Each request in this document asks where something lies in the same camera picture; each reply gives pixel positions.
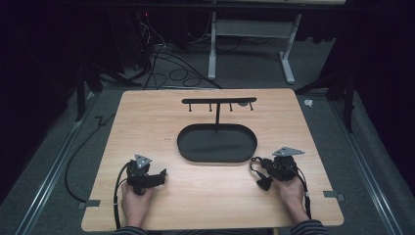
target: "sleeve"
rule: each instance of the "sleeve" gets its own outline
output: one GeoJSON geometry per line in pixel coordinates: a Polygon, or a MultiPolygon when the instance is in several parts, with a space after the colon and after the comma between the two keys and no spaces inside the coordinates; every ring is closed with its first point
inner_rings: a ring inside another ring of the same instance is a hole
{"type": "Polygon", "coordinates": [[[125,226],[114,231],[113,235],[147,235],[147,233],[139,227],[125,226]]]}
{"type": "Polygon", "coordinates": [[[291,229],[292,235],[329,235],[327,229],[319,220],[311,219],[301,222],[291,229]]]}

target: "wooden table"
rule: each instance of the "wooden table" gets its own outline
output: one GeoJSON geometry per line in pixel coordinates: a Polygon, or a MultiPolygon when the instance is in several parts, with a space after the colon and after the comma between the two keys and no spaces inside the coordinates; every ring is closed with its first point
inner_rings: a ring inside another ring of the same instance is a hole
{"type": "MultiPolygon", "coordinates": [[[[149,230],[281,227],[292,225],[277,188],[262,191],[250,161],[241,164],[195,164],[182,158],[177,135],[187,125],[214,123],[208,105],[181,103],[185,98],[256,97],[254,110],[222,107],[221,123],[239,123],[256,135],[255,156],[272,159],[283,146],[304,150],[295,156],[305,174],[313,218],[324,225],[340,225],[343,215],[317,153],[311,134],[291,89],[127,91],[123,94],[90,200],[99,207],[86,209],[85,231],[115,230],[113,194],[123,165],[140,154],[152,159],[149,173],[167,169],[164,185],[157,187],[143,228],[149,230]]],[[[121,225],[124,223],[120,209],[121,225]]]]}

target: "hand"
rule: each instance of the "hand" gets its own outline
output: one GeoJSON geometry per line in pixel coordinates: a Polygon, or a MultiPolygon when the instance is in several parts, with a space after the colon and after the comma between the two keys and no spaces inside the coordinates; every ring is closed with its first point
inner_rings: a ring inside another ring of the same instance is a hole
{"type": "Polygon", "coordinates": [[[290,181],[280,181],[272,178],[272,181],[277,185],[278,190],[280,191],[281,200],[289,211],[294,224],[309,220],[302,205],[304,189],[299,178],[294,177],[294,179],[290,181]]]}
{"type": "Polygon", "coordinates": [[[144,195],[140,196],[134,193],[134,188],[131,185],[123,183],[121,190],[121,207],[126,219],[125,226],[141,227],[147,215],[155,189],[149,188],[144,195]]]}

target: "desk leg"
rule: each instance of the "desk leg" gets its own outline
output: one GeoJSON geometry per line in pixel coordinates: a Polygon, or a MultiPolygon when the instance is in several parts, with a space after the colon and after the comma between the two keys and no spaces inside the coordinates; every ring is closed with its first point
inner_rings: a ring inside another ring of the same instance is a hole
{"type": "Polygon", "coordinates": [[[211,13],[210,54],[208,56],[208,79],[216,79],[216,12],[211,13]]]}
{"type": "Polygon", "coordinates": [[[297,30],[299,29],[300,20],[301,14],[296,15],[293,25],[291,26],[286,50],[284,52],[280,52],[281,65],[283,66],[284,75],[286,76],[289,84],[294,84],[296,82],[294,80],[293,72],[291,71],[290,63],[288,62],[288,56],[290,55],[291,48],[293,47],[294,39],[296,38],[297,30]]]}

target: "metal rail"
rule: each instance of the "metal rail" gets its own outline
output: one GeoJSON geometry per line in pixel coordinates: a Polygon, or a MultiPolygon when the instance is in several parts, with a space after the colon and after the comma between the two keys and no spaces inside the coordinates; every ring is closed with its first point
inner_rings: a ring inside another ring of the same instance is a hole
{"type": "Polygon", "coordinates": [[[388,199],[385,197],[381,187],[379,186],[378,182],[376,181],[375,176],[372,173],[368,163],[363,157],[362,152],[360,151],[359,146],[357,145],[357,141],[354,138],[352,133],[348,132],[347,127],[343,123],[343,114],[341,111],[341,107],[337,102],[330,102],[330,107],[332,112],[335,114],[336,118],[341,125],[343,132],[350,144],[352,151],[354,152],[354,160],[357,164],[357,168],[359,169],[360,175],[362,176],[363,182],[365,183],[369,195],[372,198],[372,201],[378,210],[379,216],[383,221],[385,228],[388,231],[388,234],[395,235],[395,234],[402,234],[402,230],[396,220],[396,217],[393,214],[393,211],[389,205],[388,199]]]}
{"type": "Polygon", "coordinates": [[[92,92],[88,96],[88,105],[86,108],[86,112],[84,116],[75,123],[72,127],[72,130],[69,133],[69,136],[65,140],[64,145],[62,146],[61,150],[59,151],[58,156],[55,159],[49,173],[47,174],[45,180],[43,181],[42,185],[40,186],[33,202],[30,205],[30,208],[27,210],[21,224],[19,225],[15,234],[30,234],[31,230],[33,229],[37,218],[43,211],[46,202],[51,195],[56,182],[59,179],[63,169],[66,166],[70,156],[69,150],[82,126],[85,118],[91,111],[92,107],[95,105],[98,98],[98,94],[93,94],[92,92]]]}

